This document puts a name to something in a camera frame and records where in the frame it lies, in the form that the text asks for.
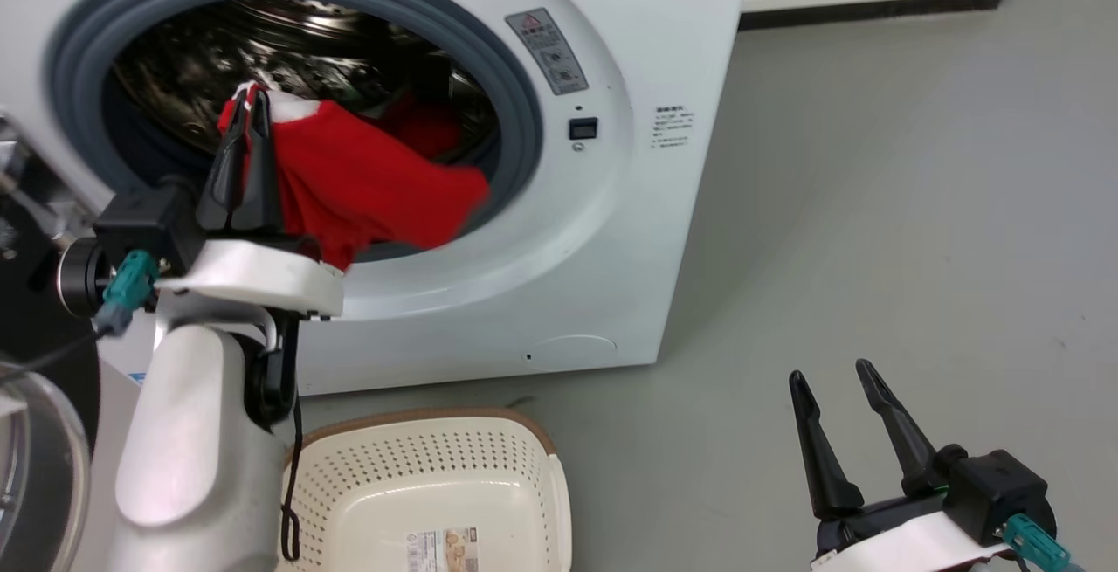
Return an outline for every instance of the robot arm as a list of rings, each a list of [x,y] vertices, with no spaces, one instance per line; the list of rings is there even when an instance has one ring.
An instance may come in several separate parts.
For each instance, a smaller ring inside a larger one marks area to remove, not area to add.
[[[212,326],[157,346],[116,473],[108,570],[275,570],[285,447],[245,411],[246,363]]]
[[[172,178],[116,197],[60,261],[60,299],[98,333],[120,334],[140,305],[155,313],[116,477],[114,572],[275,569],[285,446],[272,426],[296,404],[300,322],[339,316],[342,274],[283,233],[268,127],[257,94],[200,198]]]
[[[159,288],[155,350],[116,477],[110,570],[271,572],[286,454],[271,427],[294,398],[299,318],[340,314],[340,274],[216,240]],[[230,325],[255,326],[263,344]]]
[[[1006,556],[1043,572],[1082,572],[1060,546],[1048,484],[1005,450],[969,457],[949,445],[937,452],[870,361],[858,361],[870,406],[881,416],[901,464],[899,498],[863,505],[819,425],[807,380],[788,382],[799,445],[819,519],[815,572],[972,572]]]

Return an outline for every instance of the black cable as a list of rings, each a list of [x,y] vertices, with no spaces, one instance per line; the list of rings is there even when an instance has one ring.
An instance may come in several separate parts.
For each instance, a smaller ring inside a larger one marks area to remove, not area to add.
[[[28,362],[21,368],[11,370],[10,372],[0,375],[0,387],[8,384],[8,382],[19,380],[28,373],[38,373],[40,370],[45,370],[50,365],[56,364],[56,362],[65,360],[65,358],[70,356],[73,353],[77,352],[77,350],[82,349],[82,346],[86,346],[92,342],[98,341],[101,336],[105,336],[108,332],[108,328],[93,330],[93,332],[84,334],[84,336],[68,342],[66,345],[59,346],[59,349],[54,350],[54,352],[41,354],[41,356],[36,358],[34,361]]]
[[[283,557],[287,561],[299,561],[299,516],[291,507],[292,497],[295,495],[295,475],[299,474],[299,455],[303,451],[303,409],[299,406],[299,394],[295,393],[295,407],[292,409],[295,417],[295,445],[291,450],[291,471],[287,475],[287,495],[284,497],[283,524],[280,525],[280,547]]]

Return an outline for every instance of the sticker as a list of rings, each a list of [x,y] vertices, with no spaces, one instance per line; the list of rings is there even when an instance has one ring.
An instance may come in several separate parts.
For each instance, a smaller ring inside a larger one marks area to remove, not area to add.
[[[531,51],[557,97],[589,87],[582,67],[578,66],[578,59],[575,58],[575,51],[570,49],[570,44],[563,38],[562,30],[559,30],[548,10],[518,12],[504,20]]]
[[[682,104],[656,107],[652,122],[652,147],[686,146],[695,126],[695,114]]]
[[[410,533],[408,572],[477,572],[477,528]]]

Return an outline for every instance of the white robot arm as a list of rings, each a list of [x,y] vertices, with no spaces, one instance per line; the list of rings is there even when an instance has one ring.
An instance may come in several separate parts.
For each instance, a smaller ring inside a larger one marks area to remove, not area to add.
[[[256,364],[269,354],[281,372],[284,356],[293,361],[297,320],[283,317],[341,313],[340,274],[286,250],[217,240],[187,276],[158,286],[155,351],[117,471],[108,569],[272,572],[286,448],[269,426],[291,401],[264,403],[264,379],[253,374],[269,372]],[[222,325],[255,326],[263,346]]]

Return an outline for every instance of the white washing machine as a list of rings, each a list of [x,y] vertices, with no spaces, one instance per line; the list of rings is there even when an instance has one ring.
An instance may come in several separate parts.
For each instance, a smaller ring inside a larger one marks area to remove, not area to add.
[[[495,125],[458,161],[492,187],[467,230],[426,252],[376,246],[348,273],[344,316],[304,325],[305,394],[656,361],[741,0],[250,1],[421,38]],[[222,2],[0,0],[0,112],[94,209],[205,170],[182,140],[206,126],[168,126],[122,72],[183,82],[192,66],[129,50],[212,40],[151,32]]]

